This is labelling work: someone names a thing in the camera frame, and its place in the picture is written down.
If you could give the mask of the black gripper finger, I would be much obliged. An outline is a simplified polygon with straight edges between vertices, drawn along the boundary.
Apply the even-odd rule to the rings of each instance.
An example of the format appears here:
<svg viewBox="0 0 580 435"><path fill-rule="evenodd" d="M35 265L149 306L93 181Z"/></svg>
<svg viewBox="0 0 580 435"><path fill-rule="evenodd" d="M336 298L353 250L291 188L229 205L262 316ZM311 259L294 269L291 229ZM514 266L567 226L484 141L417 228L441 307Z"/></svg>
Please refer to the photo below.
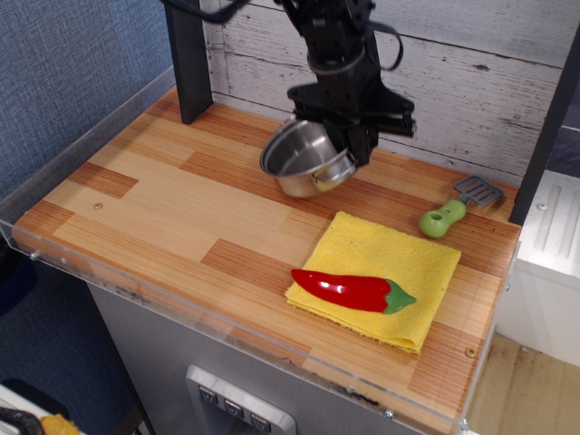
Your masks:
<svg viewBox="0 0 580 435"><path fill-rule="evenodd" d="M324 119L323 125L328 138L338 152L350 149L349 125L330 119Z"/></svg>
<svg viewBox="0 0 580 435"><path fill-rule="evenodd" d="M357 167L370 162L373 149L378 145L379 133L375 127L358 125L346 130L347 145Z"/></svg>

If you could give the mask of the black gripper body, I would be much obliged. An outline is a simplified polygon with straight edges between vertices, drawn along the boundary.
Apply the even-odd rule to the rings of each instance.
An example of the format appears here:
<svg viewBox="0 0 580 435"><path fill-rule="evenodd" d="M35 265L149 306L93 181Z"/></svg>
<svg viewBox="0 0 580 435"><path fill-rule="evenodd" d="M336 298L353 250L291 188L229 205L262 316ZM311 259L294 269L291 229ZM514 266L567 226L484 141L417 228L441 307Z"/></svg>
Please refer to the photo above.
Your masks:
<svg viewBox="0 0 580 435"><path fill-rule="evenodd" d="M334 121L341 127L364 125L411 137L414 103L387 88L380 67L366 56L346 65L316 65L316 81L290 88L295 114L309 121Z"/></svg>

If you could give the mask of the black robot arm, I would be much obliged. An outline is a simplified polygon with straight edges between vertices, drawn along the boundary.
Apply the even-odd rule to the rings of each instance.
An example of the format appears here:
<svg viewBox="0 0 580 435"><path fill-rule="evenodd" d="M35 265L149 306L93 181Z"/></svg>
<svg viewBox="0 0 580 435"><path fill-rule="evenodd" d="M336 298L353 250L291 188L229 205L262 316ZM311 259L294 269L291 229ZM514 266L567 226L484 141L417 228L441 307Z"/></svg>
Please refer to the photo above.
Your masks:
<svg viewBox="0 0 580 435"><path fill-rule="evenodd" d="M391 26L371 19L372 1L284 1L282 6L307 46L314 83L287 95L297 118L323 124L332 144L358 166L369 163L380 133L410 137L414 104L382 81L375 35Z"/></svg>

